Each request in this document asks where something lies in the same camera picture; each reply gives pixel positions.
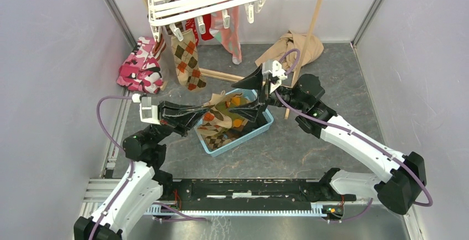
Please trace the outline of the white plastic clip hanger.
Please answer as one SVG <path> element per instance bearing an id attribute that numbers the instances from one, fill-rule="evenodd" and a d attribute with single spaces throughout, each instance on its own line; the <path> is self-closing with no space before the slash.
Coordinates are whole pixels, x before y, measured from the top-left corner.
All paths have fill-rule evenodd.
<path id="1" fill-rule="evenodd" d="M 169 26 L 173 34 L 183 40 L 176 23 L 187 19 L 195 19 L 200 33 L 206 31 L 203 16 L 221 11 L 224 28 L 230 26 L 227 10 L 236 6 L 244 6 L 247 20 L 254 22 L 254 15 L 262 10 L 266 0 L 148 0 L 148 22 L 155 41 L 159 41 L 162 29 Z"/>

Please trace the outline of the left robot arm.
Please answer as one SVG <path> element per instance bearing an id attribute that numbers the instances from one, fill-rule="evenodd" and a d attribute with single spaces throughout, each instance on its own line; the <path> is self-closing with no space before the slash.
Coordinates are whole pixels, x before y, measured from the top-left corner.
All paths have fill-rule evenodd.
<path id="1" fill-rule="evenodd" d="M 160 142 L 172 133 L 187 136 L 210 109 L 208 105 L 156 102 L 139 94 L 131 100 L 139 104 L 140 120 L 148 126 L 119 146 L 130 160 L 127 175 L 96 211 L 77 219 L 74 239 L 127 239 L 153 203 L 169 199 L 174 192 L 173 176 L 160 169 L 166 156 L 166 145 Z"/>

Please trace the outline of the argyle patterned sock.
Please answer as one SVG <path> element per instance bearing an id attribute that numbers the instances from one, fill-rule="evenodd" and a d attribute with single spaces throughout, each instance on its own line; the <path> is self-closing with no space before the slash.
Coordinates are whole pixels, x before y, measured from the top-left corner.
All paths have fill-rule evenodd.
<path id="1" fill-rule="evenodd" d="M 230 112 L 230 108 L 249 103 L 243 93 L 213 93 L 211 99 L 204 104 L 209 111 L 202 118 L 202 123 L 196 131 L 203 136 L 220 135 L 228 130 L 241 132 L 248 121 L 242 116 Z"/>
<path id="2" fill-rule="evenodd" d="M 182 37 L 182 41 L 176 36 L 171 37 L 176 76 L 180 85 L 191 92 L 198 92 L 206 87 L 207 82 L 199 68 L 195 35 L 189 29 L 182 32 Z"/>

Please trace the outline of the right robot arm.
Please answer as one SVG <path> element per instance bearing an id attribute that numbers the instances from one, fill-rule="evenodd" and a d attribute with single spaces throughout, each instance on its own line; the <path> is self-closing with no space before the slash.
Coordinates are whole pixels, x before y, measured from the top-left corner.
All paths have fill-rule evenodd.
<path id="1" fill-rule="evenodd" d="M 292 87 L 283 85 L 286 71 L 278 62 L 265 63 L 235 82 L 236 89 L 254 90 L 257 98 L 231 107 L 230 112 L 254 121 L 268 106 L 283 107 L 296 114 L 298 126 L 307 134 L 333 144 L 366 166 L 369 173 L 334 170 L 319 186 L 320 195 L 334 200 L 356 195 L 378 200 L 388 210 L 404 215 L 425 195 L 424 207 L 434 203 L 426 188 L 424 158 L 416 152 L 404 154 L 367 136 L 321 100 L 325 89 L 313 74 L 301 75 Z"/>

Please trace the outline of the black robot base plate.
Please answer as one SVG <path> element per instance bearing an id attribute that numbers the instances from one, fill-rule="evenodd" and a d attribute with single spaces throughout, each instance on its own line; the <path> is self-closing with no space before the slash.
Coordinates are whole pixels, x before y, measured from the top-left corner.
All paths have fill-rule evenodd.
<path id="1" fill-rule="evenodd" d="M 315 179 L 179 179 L 158 202 L 188 216 L 326 218 L 356 199 Z"/>

